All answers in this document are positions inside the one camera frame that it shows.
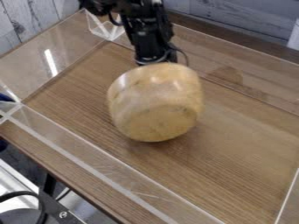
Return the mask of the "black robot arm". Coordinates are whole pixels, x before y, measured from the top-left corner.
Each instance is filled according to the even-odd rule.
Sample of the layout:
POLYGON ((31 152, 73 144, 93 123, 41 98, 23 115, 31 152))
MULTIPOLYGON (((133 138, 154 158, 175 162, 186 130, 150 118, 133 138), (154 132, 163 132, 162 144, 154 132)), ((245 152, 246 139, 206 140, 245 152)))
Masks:
POLYGON ((178 62, 183 50, 173 43, 174 24, 169 19, 165 0, 79 0, 95 16, 109 16, 115 26, 123 26, 135 48, 135 63, 178 62))

